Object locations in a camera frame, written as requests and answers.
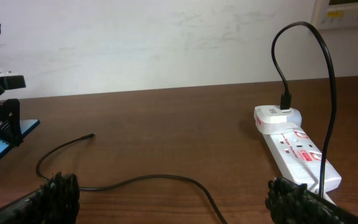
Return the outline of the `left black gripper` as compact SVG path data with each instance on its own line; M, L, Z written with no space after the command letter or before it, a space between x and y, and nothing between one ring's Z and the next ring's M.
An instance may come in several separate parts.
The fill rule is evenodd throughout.
M26 81L22 75L0 77L0 96L7 90L25 87ZM18 99L0 101L0 123L0 139L10 145L19 146L23 142L23 138Z

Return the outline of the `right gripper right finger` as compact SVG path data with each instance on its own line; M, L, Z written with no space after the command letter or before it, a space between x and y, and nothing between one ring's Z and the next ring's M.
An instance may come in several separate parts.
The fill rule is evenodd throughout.
M284 177L268 181L266 208L275 224L358 224L358 216Z

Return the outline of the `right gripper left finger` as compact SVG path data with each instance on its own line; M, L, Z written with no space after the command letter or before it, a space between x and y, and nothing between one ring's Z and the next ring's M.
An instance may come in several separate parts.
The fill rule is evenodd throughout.
M0 224L75 224L80 192L77 176L60 172L39 189L0 208Z

